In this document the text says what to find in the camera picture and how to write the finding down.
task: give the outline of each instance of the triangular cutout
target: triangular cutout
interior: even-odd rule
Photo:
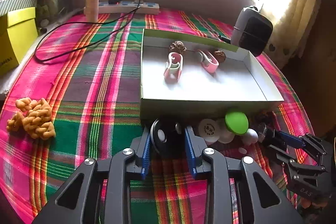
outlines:
[[[280,199],[273,192],[271,187],[264,181],[264,179],[257,172],[253,173],[253,178],[257,186],[260,204],[263,208],[268,208],[280,203]]]
[[[57,205],[74,210],[77,205],[79,192],[84,180],[84,174],[80,173],[73,182],[64,191],[62,196],[57,200]]]

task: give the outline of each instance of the table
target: table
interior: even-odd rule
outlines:
[[[118,14],[100,14],[99,21],[118,17]],[[85,21],[85,16],[74,16],[71,21]],[[125,22],[126,18],[105,26],[63,26],[43,43],[38,56],[48,58],[98,41]],[[139,83],[143,28],[213,39],[218,39],[217,33],[230,37],[233,30],[217,20],[161,9],[157,16],[136,14],[124,31],[96,46],[46,64],[30,59],[9,92],[0,119],[0,187],[25,223],[31,223],[50,195],[85,158],[111,157],[141,135]],[[265,54],[257,59],[285,100],[274,111],[274,126],[296,136],[313,134],[305,110],[286,78]],[[52,107],[55,139],[32,140],[23,131],[6,132],[6,121],[16,111],[15,100],[23,97],[46,98]],[[243,156],[238,152],[240,146],[239,140],[229,145],[212,145],[224,155],[238,159]],[[258,144],[249,147],[248,155],[296,206],[298,197],[285,189],[282,168],[268,162]],[[299,162],[312,164],[303,151],[297,150],[296,155]],[[131,184],[132,223],[201,224],[205,198],[206,181],[192,179],[186,159],[161,160],[154,155],[148,178]],[[236,201],[232,200],[237,223]]]

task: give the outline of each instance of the black cable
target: black cable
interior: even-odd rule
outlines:
[[[133,17],[134,17],[134,14],[136,13],[136,11],[137,11],[139,8],[140,8],[140,0],[139,0],[138,5],[137,5],[136,8],[134,8],[132,11],[126,13],[125,15],[122,15],[121,17],[119,17],[119,18],[117,18],[117,19],[115,19],[115,20],[113,20],[113,21],[103,22],[103,23],[97,23],[97,22],[66,22],[66,23],[63,23],[63,24],[61,24],[61,25],[59,25],[59,26],[53,28],[52,30],[50,30],[48,33],[46,33],[46,34],[43,36],[43,38],[41,39],[41,41],[38,42],[38,44],[37,44],[37,46],[36,46],[36,48],[35,48],[35,51],[34,51],[34,58],[35,58],[38,62],[46,62],[46,61],[50,61],[50,60],[53,60],[53,59],[62,57],[62,56],[64,56],[64,55],[70,54],[70,53],[72,53],[72,52],[80,51],[80,50],[82,50],[82,49],[84,49],[84,48],[87,48],[87,47],[91,47],[91,46],[93,46],[93,45],[96,45],[96,44],[102,42],[104,39],[106,39],[106,38],[109,37],[110,35],[112,35],[112,34],[118,32],[118,31],[122,30],[123,28],[125,28],[125,27],[132,21],[132,19],[133,19]],[[44,41],[44,39],[46,38],[46,36],[49,35],[49,34],[51,34],[53,31],[55,31],[56,29],[58,29],[58,28],[61,27],[61,26],[68,25],[68,24],[93,24],[93,25],[102,25],[102,26],[103,26],[103,25],[107,25],[107,24],[116,22],[116,21],[118,21],[119,19],[121,19],[121,18],[123,18],[123,17],[125,17],[125,16],[128,16],[129,14],[132,14],[132,18],[131,18],[128,22],[126,22],[126,24],[125,24],[124,26],[120,27],[120,28],[117,29],[117,30],[114,30],[114,31],[110,32],[108,35],[106,35],[105,37],[99,39],[98,41],[96,41],[96,42],[94,42],[94,43],[90,43],[90,44],[88,44],[88,45],[85,45],[85,46],[82,46],[82,47],[79,47],[79,48],[75,48],[75,49],[73,49],[73,50],[71,50],[71,51],[67,51],[67,52],[58,54],[58,55],[56,55],[56,56],[47,58],[47,59],[39,59],[39,58],[36,56],[37,49],[38,49],[39,45]]]

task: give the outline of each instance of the screw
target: screw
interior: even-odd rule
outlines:
[[[253,159],[249,156],[246,156],[243,158],[243,161],[246,163],[246,164],[251,164],[253,163]]]
[[[130,154],[132,154],[133,153],[133,149],[132,148],[125,148],[124,150],[123,150],[123,154],[124,155],[130,155]]]
[[[84,161],[85,165],[91,165],[91,164],[93,164],[94,162],[95,162],[95,159],[93,159],[93,158],[87,158],[87,159]]]
[[[206,148],[204,149],[204,153],[206,153],[207,155],[212,155],[215,153],[215,150],[213,150],[212,148]]]

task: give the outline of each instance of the yellow curtain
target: yellow curtain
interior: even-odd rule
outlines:
[[[321,0],[260,1],[261,13],[273,23],[265,52],[281,69],[291,57],[302,56]]]

